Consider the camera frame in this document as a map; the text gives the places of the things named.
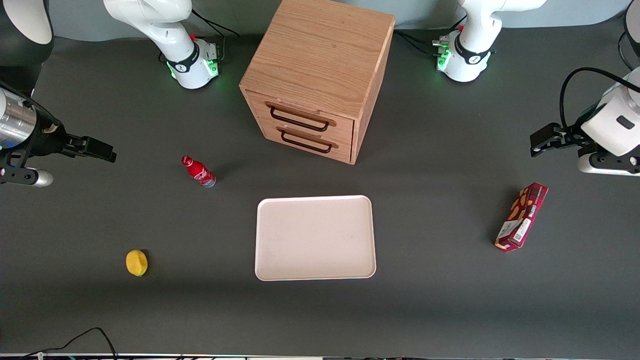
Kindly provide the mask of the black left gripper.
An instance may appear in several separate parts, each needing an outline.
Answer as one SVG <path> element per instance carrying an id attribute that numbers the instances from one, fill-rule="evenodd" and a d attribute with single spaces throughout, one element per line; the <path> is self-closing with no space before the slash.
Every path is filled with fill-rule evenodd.
<path id="1" fill-rule="evenodd" d="M 551 150 L 586 148 L 594 145 L 594 139 L 585 133 L 582 125 L 583 122 L 563 126 L 559 123 L 549 123 L 538 129 L 530 135 L 531 158 L 539 157 Z"/>

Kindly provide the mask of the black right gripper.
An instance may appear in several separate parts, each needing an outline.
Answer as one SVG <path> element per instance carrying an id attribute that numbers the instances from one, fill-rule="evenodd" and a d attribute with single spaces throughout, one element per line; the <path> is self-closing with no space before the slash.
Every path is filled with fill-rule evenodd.
<path id="1" fill-rule="evenodd" d="M 37 124 L 32 133 L 30 155 L 32 157 L 46 157 L 60 154 L 66 157 L 96 158 L 109 163 L 116 162 L 117 153 L 110 144 L 93 137 L 86 137 L 86 153 L 83 152 L 85 141 L 81 137 L 69 134 L 61 124 L 51 133 L 45 133 L 53 125 L 51 117 L 41 110 L 36 110 Z"/>

